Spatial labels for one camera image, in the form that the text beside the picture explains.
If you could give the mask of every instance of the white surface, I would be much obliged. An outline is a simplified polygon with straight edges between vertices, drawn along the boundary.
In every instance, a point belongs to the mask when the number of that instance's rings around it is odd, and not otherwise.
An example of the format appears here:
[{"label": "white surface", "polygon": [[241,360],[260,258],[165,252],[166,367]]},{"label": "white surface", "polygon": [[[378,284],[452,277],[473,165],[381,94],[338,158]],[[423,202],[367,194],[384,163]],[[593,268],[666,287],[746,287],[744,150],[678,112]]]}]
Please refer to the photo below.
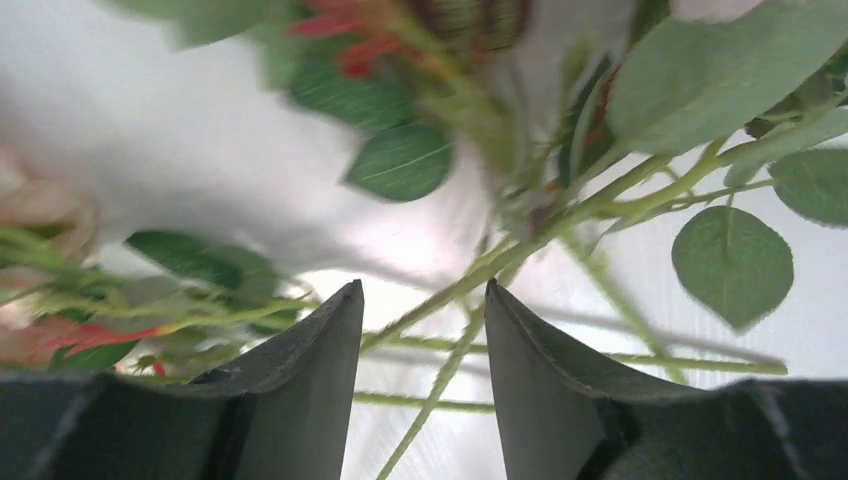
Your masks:
[{"label": "white surface", "polygon": [[[587,25],[614,38],[627,16],[619,0],[550,0],[543,7],[522,57],[536,113],[553,103],[558,65],[550,59],[567,38]],[[231,40],[174,52],[162,25],[82,0],[0,0],[0,11],[0,140],[96,194],[107,237],[173,227],[249,241],[286,271],[324,270],[308,276],[324,294],[364,277],[366,324],[373,329],[457,278],[471,258],[486,210],[472,156],[435,195],[382,205],[337,184],[359,139],[261,91],[256,51],[248,44]],[[710,178],[699,190],[719,184],[720,177]],[[778,230],[796,259],[789,298],[744,338],[734,338],[677,283],[669,252],[691,213],[605,242],[612,271],[658,329],[782,357],[795,376],[845,376],[840,287],[848,281],[848,261],[839,248],[845,234],[805,223],[769,191],[740,195],[735,205]],[[614,317],[558,249],[535,257],[512,291],[551,320],[569,312],[602,323]],[[457,336],[461,326],[448,309],[417,331]],[[644,351],[622,334],[565,328],[606,351]],[[426,395],[435,369],[424,360],[437,356],[396,357],[364,360],[359,387]],[[448,397],[490,399],[485,371],[485,359],[470,361]],[[691,378],[703,387],[732,379]],[[356,405],[344,478],[373,478],[414,414]],[[393,478],[504,478],[494,417],[434,414]]]}]

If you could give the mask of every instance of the white background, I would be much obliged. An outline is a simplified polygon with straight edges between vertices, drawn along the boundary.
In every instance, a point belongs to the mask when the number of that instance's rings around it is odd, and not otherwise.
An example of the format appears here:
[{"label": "white background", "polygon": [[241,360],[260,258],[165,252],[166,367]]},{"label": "white background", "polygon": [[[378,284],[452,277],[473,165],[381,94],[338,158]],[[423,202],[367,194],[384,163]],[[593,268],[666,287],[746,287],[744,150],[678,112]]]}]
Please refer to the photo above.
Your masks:
[{"label": "white background", "polygon": [[[611,46],[621,39],[629,15],[622,4],[542,5],[536,30],[519,52],[536,113],[556,103],[555,59],[582,28],[597,29]],[[364,278],[369,329],[458,278],[471,258],[486,202],[467,146],[436,194],[384,205],[338,185],[360,139],[263,91],[257,50],[248,43],[175,51],[163,25],[85,0],[0,0],[0,12],[0,141],[97,195],[106,212],[105,238],[169,227],[248,242],[282,270],[311,272],[306,277],[324,295]],[[698,189],[712,190],[720,181],[711,177]],[[671,244],[692,212],[605,241],[612,274],[658,330],[783,358],[796,377],[845,376],[840,307],[848,261],[841,247],[848,236],[805,223],[768,190],[739,195],[735,206],[780,232],[796,261],[787,300],[744,337],[695,305],[677,283]],[[591,326],[616,325],[614,311],[559,249],[534,257],[511,290],[595,348],[644,351],[624,334]],[[416,330],[456,337],[462,321],[448,309]],[[384,352],[361,363],[358,386],[424,396],[438,359]],[[486,369],[484,358],[469,361],[448,396],[489,400]],[[709,388],[735,377],[702,372],[690,378]],[[354,406],[343,478],[373,478],[414,414]],[[504,478],[494,417],[434,414],[393,478]]]}]

